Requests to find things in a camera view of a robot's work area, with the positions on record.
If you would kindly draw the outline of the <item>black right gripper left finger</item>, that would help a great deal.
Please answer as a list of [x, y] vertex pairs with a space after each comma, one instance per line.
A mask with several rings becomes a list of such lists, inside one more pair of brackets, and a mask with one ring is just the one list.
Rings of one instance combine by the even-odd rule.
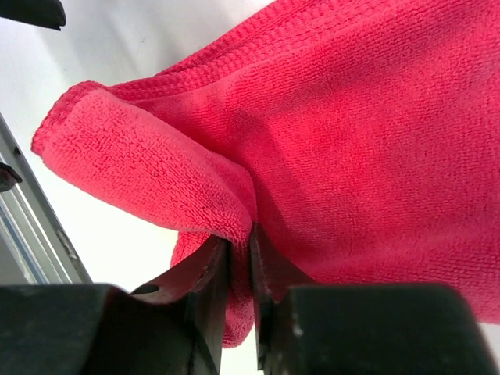
[[229, 243], [210, 237], [127, 293], [108, 284], [1, 289], [4, 374], [217, 374]]

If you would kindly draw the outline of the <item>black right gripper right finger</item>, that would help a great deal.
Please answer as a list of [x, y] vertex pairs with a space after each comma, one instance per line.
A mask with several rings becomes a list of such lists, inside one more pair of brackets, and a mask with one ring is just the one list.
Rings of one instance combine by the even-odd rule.
[[466, 300], [443, 284], [327, 285], [249, 238], [258, 368], [265, 374], [492, 374]]

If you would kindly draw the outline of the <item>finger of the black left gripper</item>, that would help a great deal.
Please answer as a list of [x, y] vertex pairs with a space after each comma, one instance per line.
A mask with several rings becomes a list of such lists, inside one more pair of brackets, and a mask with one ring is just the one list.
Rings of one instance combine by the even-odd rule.
[[59, 0], [1, 0], [1, 18], [61, 30], [66, 25], [66, 13]]

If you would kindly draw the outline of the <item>pink microfibre towel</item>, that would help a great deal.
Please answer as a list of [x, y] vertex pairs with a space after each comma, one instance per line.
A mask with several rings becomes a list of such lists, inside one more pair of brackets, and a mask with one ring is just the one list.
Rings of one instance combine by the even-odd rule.
[[233, 244], [227, 348], [254, 223], [319, 282], [445, 283], [499, 321], [496, 1], [276, 1], [153, 77], [71, 87], [31, 148], [176, 230], [173, 263]]

